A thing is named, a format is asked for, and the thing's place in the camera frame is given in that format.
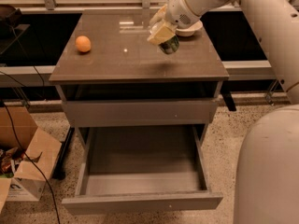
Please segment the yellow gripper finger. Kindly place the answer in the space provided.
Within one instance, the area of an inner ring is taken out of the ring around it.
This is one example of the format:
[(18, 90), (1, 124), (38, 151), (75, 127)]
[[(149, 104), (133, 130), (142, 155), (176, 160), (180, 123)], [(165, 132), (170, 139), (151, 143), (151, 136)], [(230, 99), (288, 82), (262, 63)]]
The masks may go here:
[(163, 5), (149, 21), (149, 27), (163, 27), (165, 26), (165, 14), (167, 11), (167, 5)]
[(176, 34), (177, 26), (169, 21), (160, 20), (149, 24), (148, 41), (152, 45), (160, 45)]

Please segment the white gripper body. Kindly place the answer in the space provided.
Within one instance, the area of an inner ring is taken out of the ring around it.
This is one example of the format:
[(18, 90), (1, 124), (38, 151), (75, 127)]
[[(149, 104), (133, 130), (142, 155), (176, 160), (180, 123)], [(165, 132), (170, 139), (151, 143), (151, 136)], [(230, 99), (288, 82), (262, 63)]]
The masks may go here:
[(185, 0), (168, 0), (165, 18), (179, 29), (187, 29), (199, 21)]

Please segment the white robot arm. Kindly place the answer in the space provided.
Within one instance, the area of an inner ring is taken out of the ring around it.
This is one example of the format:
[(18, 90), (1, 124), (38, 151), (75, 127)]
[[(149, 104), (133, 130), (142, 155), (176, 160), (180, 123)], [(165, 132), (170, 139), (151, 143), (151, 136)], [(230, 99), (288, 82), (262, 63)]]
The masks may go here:
[(178, 50), (176, 31), (237, 2), (266, 57), (238, 67), (242, 80), (278, 84), (288, 97), (250, 126), (235, 175), (234, 224), (299, 224), (299, 17), (287, 0), (168, 0), (151, 18), (148, 41)]

